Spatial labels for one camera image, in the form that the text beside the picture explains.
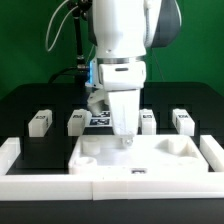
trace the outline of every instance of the label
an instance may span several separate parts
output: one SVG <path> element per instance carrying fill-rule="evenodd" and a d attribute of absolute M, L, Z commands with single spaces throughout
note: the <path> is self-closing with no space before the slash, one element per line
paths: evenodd
<path fill-rule="evenodd" d="M 110 111 L 103 111 L 102 113 L 100 113 L 98 116 L 93 116 L 94 117 L 110 117 Z"/>
<path fill-rule="evenodd" d="M 143 115 L 143 118 L 152 118 L 152 115 L 149 115 L 149 114 L 147 114 L 147 115 Z"/>
<path fill-rule="evenodd" d="M 178 115 L 179 118 L 188 118 L 188 115 Z"/>
<path fill-rule="evenodd" d="M 45 119 L 46 116 L 36 116 L 36 119 Z"/>
<path fill-rule="evenodd" d="M 82 115 L 75 114 L 73 118 L 82 118 Z"/>
<path fill-rule="evenodd" d="M 91 119 L 90 120 L 90 125 L 91 126 L 101 126 L 101 125 L 109 125 L 110 124 L 110 119 Z"/>

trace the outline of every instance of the black cable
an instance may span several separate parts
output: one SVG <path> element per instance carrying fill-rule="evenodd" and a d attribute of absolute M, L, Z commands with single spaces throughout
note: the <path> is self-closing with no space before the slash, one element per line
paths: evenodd
<path fill-rule="evenodd" d="M 67 3 L 67 7 L 69 10 L 72 10 L 74 7 L 76 7 L 76 10 L 72 12 L 72 15 L 73 15 L 73 20 L 75 25 L 77 64 L 85 64 L 85 59 L 83 56 L 83 49 L 82 49 L 81 27 L 80 27 L 81 10 L 77 3 L 73 3 L 71 1 Z"/>
<path fill-rule="evenodd" d="M 69 71 L 73 71 L 73 70 L 77 70 L 77 68 L 76 67 L 69 67 L 69 68 L 66 68 L 66 69 L 61 70 L 60 72 L 57 72 L 57 73 L 53 74 L 51 76 L 51 78 L 49 79 L 48 83 L 49 84 L 53 83 L 59 76 L 62 76 L 62 75 L 75 76 L 73 74 L 67 74 L 67 73 L 65 73 L 65 72 L 69 72 Z"/>

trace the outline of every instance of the white plastic tray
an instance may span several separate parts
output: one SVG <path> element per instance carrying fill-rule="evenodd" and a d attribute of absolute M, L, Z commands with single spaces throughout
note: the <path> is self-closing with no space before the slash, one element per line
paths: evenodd
<path fill-rule="evenodd" d="M 182 161 L 182 164 L 184 165 L 175 165 L 172 169 L 169 168 L 167 170 L 165 169 L 167 168 L 167 165 L 163 159 L 159 163 L 155 163 L 155 166 L 151 166 L 151 168 L 148 166 L 150 160 L 147 160 L 147 163 L 141 163 L 141 166 L 138 167 L 137 165 L 140 165 L 138 160 L 135 160 L 135 166 L 132 166 L 130 161 L 122 164 L 113 159 L 110 159 L 108 164 L 113 163 L 115 166 L 112 166 L 111 164 L 103 165 L 105 160 L 102 159 L 103 157 L 101 157 L 101 159 L 98 157 L 100 157 L 99 154 L 101 154 L 103 150 L 107 151 L 107 147 L 105 146 L 108 146 L 115 151 L 123 150 L 123 152 L 125 152 L 127 149 L 122 149 L 122 144 L 119 139 L 115 138 L 113 144 L 110 144 L 110 142 L 107 142 L 110 139 L 109 136 L 108 138 L 102 138 L 104 140 L 100 146 L 100 153 L 98 151 L 98 155 L 88 156 L 95 159 L 98 163 L 95 165 L 92 164 L 93 167 L 106 167 L 101 172 L 98 170 L 98 173 L 96 173 L 96 170 L 94 169 L 92 169 L 92 172 L 89 172 L 90 170 L 87 168 L 86 170 L 81 169 L 81 172 L 78 172 L 76 175 L 16 176 L 4 175 L 20 152 L 19 139 L 9 139 L 0 148 L 0 151 L 2 152 L 0 153 L 0 159 L 5 161 L 0 163 L 0 168 L 4 169 L 4 172 L 1 173 L 2 176 L 0 176 L 0 200 L 224 198 L 224 173 L 222 168 L 224 167 L 224 151 L 212 136 L 201 136 L 200 149 L 204 153 L 206 159 L 212 162 L 214 170 L 216 171 L 217 167 L 218 170 L 221 170 L 222 172 L 207 172 L 207 164 L 192 140 L 189 137 L 177 137 L 175 135 L 137 136 L 133 148 L 130 149 L 132 152 L 129 154 L 129 159 L 135 155 L 137 150 L 141 152 L 141 155 L 146 156 L 147 153 L 144 152 L 144 148 L 135 147 L 138 143 L 140 143 L 140 145 L 145 145 L 145 143 L 147 143 L 147 149 L 157 149 L 162 156 L 168 154 L 165 156 L 166 161 L 168 160 L 170 162 L 168 167 L 172 167 L 172 160 L 182 160 L 185 156 L 197 158 L 196 163 L 193 162 L 192 165 L 191 162 L 190 164 L 188 163 L 189 161 Z M 83 156 L 81 139 L 82 138 L 79 139 L 75 146 L 70 161 L 71 163 L 69 164 L 72 172 L 74 169 L 74 158 L 82 158 Z M 95 143 L 96 142 L 93 141 L 93 146 L 95 147 L 94 152 L 97 153 L 99 148 Z M 140 171 L 133 173 L 132 169 L 135 169 L 136 167 L 137 169 L 140 167 Z"/>
<path fill-rule="evenodd" d="M 79 137 L 69 161 L 71 174 L 123 176 L 208 172 L 208 164 L 188 136 L 138 135 L 129 148 L 117 136 Z"/>

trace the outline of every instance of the green wall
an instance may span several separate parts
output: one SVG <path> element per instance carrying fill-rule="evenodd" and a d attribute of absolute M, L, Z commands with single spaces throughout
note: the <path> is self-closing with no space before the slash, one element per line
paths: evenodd
<path fill-rule="evenodd" d="M 47 53 L 45 34 L 50 17 L 62 0 L 0 1 L 0 98 L 26 83 L 47 82 L 52 73 L 75 65 L 73 22 L 70 18 L 56 48 Z M 178 0 L 183 26 L 167 48 L 148 50 L 148 81 L 198 81 L 224 95 L 224 1 Z M 66 8 L 55 21 L 54 36 Z M 82 23 L 84 52 L 88 55 L 87 26 Z"/>

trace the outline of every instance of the white platform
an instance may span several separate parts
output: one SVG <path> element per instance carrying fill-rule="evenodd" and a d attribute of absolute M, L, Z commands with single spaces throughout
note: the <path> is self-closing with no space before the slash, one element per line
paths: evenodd
<path fill-rule="evenodd" d="M 0 176 L 0 200 L 105 200 L 105 199 L 152 199 L 152 198 L 224 198 L 224 173 L 223 172 L 207 172 L 207 164 L 199 150 L 194 145 L 192 140 L 186 136 L 154 136 L 154 140 L 149 137 L 153 136 L 137 136 L 133 147 L 128 155 L 129 161 L 119 161 L 117 158 L 122 158 L 121 155 L 115 160 L 109 159 L 106 162 L 103 153 L 110 148 L 114 151 L 121 150 L 122 153 L 127 153 L 127 149 L 122 149 L 122 144 L 118 139 L 114 139 L 113 144 L 107 144 L 109 140 L 102 137 L 100 143 L 100 152 L 95 151 L 95 155 L 88 156 L 94 158 L 97 163 L 92 165 L 95 168 L 105 168 L 97 173 L 92 169 L 81 170 L 78 174 L 68 175 L 4 175 Z M 12 144 L 3 145 L 1 148 L 7 152 L 17 152 L 13 157 L 18 156 L 19 140 L 11 139 Z M 212 157 L 217 153 L 211 153 L 212 147 L 220 146 L 214 144 L 214 139 L 211 136 L 201 136 L 201 150 L 205 150 L 209 155 L 210 160 L 215 160 L 221 164 L 220 158 Z M 75 147 L 75 151 L 71 157 L 69 164 L 70 170 L 74 170 L 74 158 L 81 158 L 82 139 L 80 138 Z M 149 156 L 158 156 L 155 161 Z M 181 161 L 181 163 L 172 163 L 172 161 Z"/>

